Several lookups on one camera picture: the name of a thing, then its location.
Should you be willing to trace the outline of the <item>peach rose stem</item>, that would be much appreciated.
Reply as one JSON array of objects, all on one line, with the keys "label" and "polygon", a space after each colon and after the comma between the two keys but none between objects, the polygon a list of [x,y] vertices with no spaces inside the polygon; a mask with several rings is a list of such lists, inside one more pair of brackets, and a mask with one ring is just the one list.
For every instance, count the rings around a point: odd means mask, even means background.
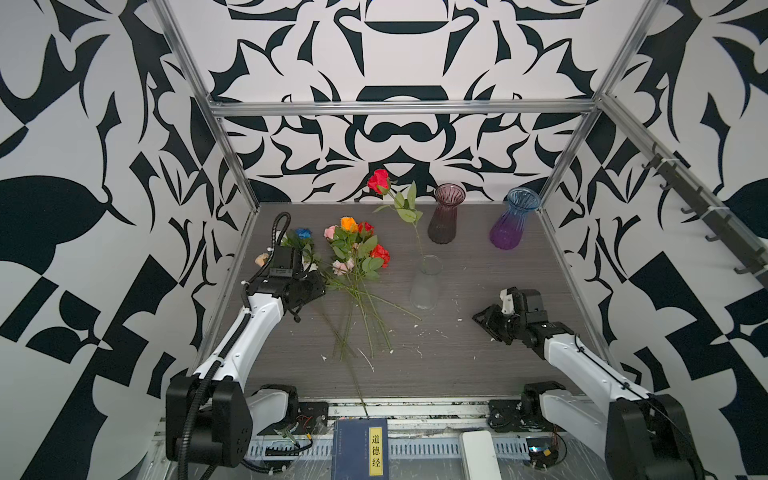
[{"label": "peach rose stem", "polygon": [[258,265],[259,267],[264,267],[268,264],[270,257],[271,255],[269,252],[262,253],[256,257],[255,264]]}]

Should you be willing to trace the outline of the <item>clear glass vase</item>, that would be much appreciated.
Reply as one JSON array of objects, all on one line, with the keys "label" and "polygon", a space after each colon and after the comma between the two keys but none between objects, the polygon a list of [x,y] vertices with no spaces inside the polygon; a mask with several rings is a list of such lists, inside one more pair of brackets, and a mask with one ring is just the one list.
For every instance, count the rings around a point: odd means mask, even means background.
[{"label": "clear glass vase", "polygon": [[413,278],[410,292],[412,305],[419,310],[433,309],[440,295],[443,262],[436,255],[423,255]]}]

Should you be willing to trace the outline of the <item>red rose stem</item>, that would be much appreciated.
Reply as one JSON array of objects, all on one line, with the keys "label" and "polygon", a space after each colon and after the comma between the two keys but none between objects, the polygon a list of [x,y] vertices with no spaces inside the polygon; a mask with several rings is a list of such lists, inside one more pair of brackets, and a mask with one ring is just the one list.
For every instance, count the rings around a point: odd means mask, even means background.
[{"label": "red rose stem", "polygon": [[418,269],[422,270],[425,267],[425,252],[419,232],[419,222],[422,219],[423,212],[416,205],[417,186],[415,182],[412,182],[405,190],[397,191],[394,185],[395,183],[391,180],[387,170],[378,169],[372,173],[367,182],[368,189],[383,200],[387,198],[392,200],[391,204],[383,203],[379,205],[374,212],[391,210],[403,222],[413,228],[419,252]]}]

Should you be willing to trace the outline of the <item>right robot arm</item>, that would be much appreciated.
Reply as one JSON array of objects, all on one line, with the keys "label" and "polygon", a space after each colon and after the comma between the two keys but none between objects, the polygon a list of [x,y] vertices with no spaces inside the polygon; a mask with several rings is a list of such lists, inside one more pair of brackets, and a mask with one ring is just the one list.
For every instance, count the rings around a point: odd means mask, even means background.
[{"label": "right robot arm", "polygon": [[527,384],[517,400],[493,400],[488,425],[497,433],[565,430],[605,461],[614,479],[703,479],[683,406],[630,381],[592,352],[567,325],[549,319],[541,294],[510,287],[472,317],[506,345],[521,341],[583,393],[556,381]]}]

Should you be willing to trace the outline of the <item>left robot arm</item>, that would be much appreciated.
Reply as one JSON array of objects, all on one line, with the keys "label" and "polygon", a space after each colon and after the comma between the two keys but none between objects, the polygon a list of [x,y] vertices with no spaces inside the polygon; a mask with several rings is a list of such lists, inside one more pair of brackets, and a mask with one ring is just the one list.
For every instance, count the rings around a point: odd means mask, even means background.
[{"label": "left robot arm", "polygon": [[299,249],[277,246],[258,275],[244,283],[243,305],[213,353],[189,376],[171,380],[165,400],[166,456],[185,479],[193,464],[234,468],[254,435],[294,424],[295,388],[267,385],[245,393],[250,371],[268,336],[287,314],[296,316],[323,296],[322,275],[304,265]]}]

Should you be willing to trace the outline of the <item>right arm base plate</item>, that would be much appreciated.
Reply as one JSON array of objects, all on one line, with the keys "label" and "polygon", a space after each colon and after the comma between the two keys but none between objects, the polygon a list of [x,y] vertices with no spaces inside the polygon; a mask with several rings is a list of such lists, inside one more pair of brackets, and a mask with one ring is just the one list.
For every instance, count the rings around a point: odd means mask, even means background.
[{"label": "right arm base plate", "polygon": [[488,402],[487,424],[497,433],[543,430],[533,403],[526,399],[494,399]]}]

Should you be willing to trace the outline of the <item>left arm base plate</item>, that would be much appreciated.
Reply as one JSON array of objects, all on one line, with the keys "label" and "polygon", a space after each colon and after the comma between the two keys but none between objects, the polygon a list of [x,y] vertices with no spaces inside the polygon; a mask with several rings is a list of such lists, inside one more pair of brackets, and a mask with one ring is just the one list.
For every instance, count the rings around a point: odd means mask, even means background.
[{"label": "left arm base plate", "polygon": [[300,401],[296,406],[289,407],[283,420],[264,428],[259,435],[280,435],[282,432],[299,436],[317,434],[327,427],[328,417],[328,402]]}]

